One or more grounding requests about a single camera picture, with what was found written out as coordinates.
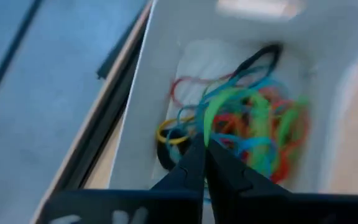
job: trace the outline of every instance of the gray floor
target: gray floor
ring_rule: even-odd
[[[144,0],[48,0],[0,86],[0,223],[27,223]],[[31,0],[0,0],[0,59]]]

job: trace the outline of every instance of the plastic container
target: plastic container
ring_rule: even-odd
[[[303,1],[302,6],[295,17],[264,19],[260,14],[220,13],[215,0],[155,1],[127,104],[110,188],[151,187],[157,160],[155,129],[167,113],[169,116],[168,93],[172,81],[181,74],[180,61],[189,45],[213,40],[254,49],[279,41],[285,44],[285,51],[292,52],[290,58],[302,58],[306,72],[299,74],[287,66],[284,79],[302,80],[301,84],[291,85],[292,89],[301,86],[300,91],[310,99],[311,131],[286,187],[295,192],[324,190],[335,158],[340,96],[346,91],[351,67],[358,62],[358,1],[314,0]]]

